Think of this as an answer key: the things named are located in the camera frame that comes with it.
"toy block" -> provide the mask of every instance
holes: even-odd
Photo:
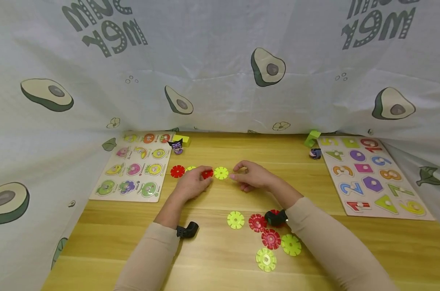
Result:
[[[305,146],[308,148],[311,148],[314,146],[315,141],[320,137],[321,133],[318,131],[311,131],[308,135],[308,137],[306,138],[305,141]]]
[[[185,135],[174,135],[172,141],[179,141],[180,139],[183,139],[183,147],[188,148],[190,145],[190,138]]]

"purple toy figure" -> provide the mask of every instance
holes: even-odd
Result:
[[[322,156],[322,151],[320,150],[320,148],[312,148],[310,150],[309,156],[311,156],[314,160],[320,159],[320,157]]]
[[[183,152],[183,139],[179,141],[169,141],[168,144],[173,148],[175,154],[181,154]]]

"black wrist strap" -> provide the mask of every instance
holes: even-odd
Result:
[[[177,226],[176,236],[178,238],[193,238],[196,235],[198,229],[199,225],[194,221],[191,221],[186,228],[182,226]]]
[[[288,217],[285,213],[285,209],[280,211],[278,214],[274,214],[272,211],[268,211],[265,214],[265,219],[271,226],[274,227],[281,226],[283,223],[288,221]]]

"number puzzle board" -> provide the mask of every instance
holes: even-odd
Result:
[[[89,199],[157,202],[170,160],[173,132],[125,132]]]
[[[346,214],[435,220],[379,140],[326,136],[318,143]]]

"person's hand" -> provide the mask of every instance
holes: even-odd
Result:
[[[199,196],[212,183],[211,177],[204,180],[201,173],[211,169],[212,167],[199,166],[185,172],[179,179],[170,197],[173,196],[182,202],[186,202]]]
[[[244,174],[234,173],[230,174],[230,178],[239,182],[239,187],[244,192],[250,192],[256,188],[263,188],[270,191],[270,186],[279,178],[267,171],[263,166],[257,165],[248,160],[242,160],[234,168],[234,172],[239,169],[246,168]]]

